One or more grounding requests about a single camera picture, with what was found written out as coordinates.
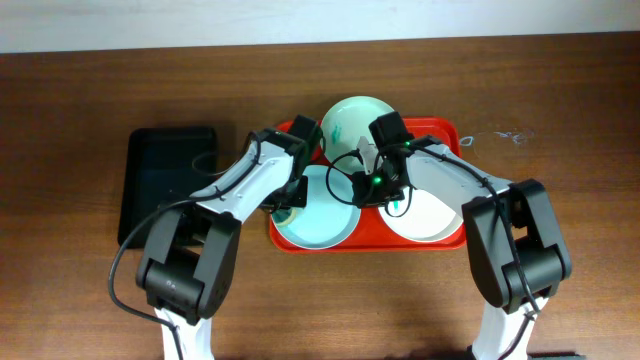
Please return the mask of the green yellow sponge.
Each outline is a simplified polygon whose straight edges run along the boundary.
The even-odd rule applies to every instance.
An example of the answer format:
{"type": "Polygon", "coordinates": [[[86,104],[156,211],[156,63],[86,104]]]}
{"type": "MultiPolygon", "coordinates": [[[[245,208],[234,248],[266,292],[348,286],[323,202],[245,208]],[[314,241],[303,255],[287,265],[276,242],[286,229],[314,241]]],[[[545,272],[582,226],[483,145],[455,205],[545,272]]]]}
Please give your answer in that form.
{"type": "Polygon", "coordinates": [[[276,227],[286,227],[294,221],[298,213],[297,208],[279,209],[274,211],[271,217],[276,227]]]}

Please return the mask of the light blue plate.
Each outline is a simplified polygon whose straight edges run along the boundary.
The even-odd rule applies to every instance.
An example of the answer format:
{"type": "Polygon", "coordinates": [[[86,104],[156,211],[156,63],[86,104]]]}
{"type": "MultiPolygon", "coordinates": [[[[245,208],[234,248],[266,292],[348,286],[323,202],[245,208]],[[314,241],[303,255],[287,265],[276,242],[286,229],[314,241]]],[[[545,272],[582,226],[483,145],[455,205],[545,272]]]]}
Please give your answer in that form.
{"type": "Polygon", "coordinates": [[[276,231],[288,243],[306,250],[324,250],[346,240],[356,229],[361,210],[337,201],[326,186],[328,167],[308,166],[303,175],[308,177],[307,204],[297,208],[299,213],[286,227],[276,231]]]}

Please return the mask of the light green plate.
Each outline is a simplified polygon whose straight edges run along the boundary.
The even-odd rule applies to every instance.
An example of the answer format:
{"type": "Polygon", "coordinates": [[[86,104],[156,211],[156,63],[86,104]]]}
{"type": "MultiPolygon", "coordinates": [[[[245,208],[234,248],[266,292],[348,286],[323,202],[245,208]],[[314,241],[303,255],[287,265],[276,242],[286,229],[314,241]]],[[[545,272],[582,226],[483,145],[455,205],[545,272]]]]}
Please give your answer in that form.
{"type": "Polygon", "coordinates": [[[321,122],[325,158],[333,162],[338,156],[356,150],[361,136],[375,144],[369,125],[392,112],[394,109],[390,105],[369,96],[349,97],[335,104],[321,122]]]}

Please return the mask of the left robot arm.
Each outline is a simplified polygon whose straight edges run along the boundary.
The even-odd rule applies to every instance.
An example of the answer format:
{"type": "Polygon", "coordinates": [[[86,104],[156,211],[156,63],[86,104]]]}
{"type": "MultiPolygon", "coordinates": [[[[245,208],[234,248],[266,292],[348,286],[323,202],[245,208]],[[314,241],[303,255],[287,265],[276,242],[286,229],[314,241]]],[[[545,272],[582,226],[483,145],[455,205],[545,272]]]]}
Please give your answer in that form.
{"type": "Polygon", "coordinates": [[[136,283],[162,326],[165,358],[212,358],[212,318],[231,287],[241,227],[259,208],[305,206],[303,172],[321,138],[304,116],[286,131],[252,133],[226,173],[153,216],[136,283]]]}

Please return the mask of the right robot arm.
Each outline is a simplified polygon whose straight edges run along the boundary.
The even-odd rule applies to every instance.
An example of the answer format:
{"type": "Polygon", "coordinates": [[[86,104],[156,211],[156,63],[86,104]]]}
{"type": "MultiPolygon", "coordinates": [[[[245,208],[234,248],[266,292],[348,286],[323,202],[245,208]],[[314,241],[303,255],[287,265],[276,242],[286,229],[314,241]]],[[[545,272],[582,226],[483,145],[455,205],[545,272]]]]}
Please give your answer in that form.
{"type": "Polygon", "coordinates": [[[519,183],[462,160],[439,139],[411,134],[391,112],[369,124],[357,146],[359,208],[400,200],[422,190],[463,220],[471,274],[485,300],[473,359],[526,359],[543,307],[572,273],[572,261],[550,197],[537,180],[519,183]]]}

